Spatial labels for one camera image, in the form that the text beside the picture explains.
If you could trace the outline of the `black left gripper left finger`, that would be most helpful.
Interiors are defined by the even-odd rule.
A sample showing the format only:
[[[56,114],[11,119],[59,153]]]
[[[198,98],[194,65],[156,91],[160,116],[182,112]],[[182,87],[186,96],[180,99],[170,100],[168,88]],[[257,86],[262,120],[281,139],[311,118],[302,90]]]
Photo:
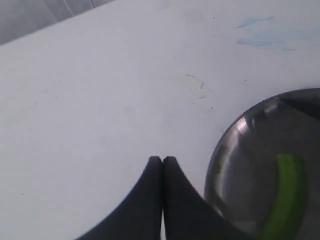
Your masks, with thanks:
[[[159,240],[163,207],[162,169],[162,160],[151,156],[126,198],[80,239]]]

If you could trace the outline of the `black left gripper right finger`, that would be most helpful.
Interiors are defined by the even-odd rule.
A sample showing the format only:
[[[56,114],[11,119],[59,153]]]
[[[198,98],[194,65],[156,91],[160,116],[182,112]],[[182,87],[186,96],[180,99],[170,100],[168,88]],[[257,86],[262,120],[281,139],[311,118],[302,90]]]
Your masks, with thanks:
[[[177,159],[162,164],[162,192],[167,240],[251,240],[215,212],[198,194]]]

